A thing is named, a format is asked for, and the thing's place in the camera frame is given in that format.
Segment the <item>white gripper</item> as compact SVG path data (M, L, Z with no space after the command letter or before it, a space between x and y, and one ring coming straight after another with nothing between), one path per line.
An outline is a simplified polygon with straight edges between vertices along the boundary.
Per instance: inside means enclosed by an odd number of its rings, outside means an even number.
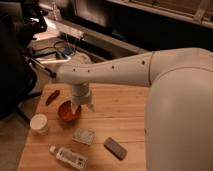
M71 85L71 99L75 104L71 107L73 115L78 114L79 106L87 105L91 112L95 112L94 105L92 104L92 91L90 90L88 83Z

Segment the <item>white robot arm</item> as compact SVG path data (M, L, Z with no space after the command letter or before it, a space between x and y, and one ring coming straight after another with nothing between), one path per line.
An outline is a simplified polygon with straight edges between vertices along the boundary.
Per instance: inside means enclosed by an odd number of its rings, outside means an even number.
M77 104L91 100L90 83L148 87L147 171L213 171L213 52L170 49L95 64L71 58L57 79L72 86Z

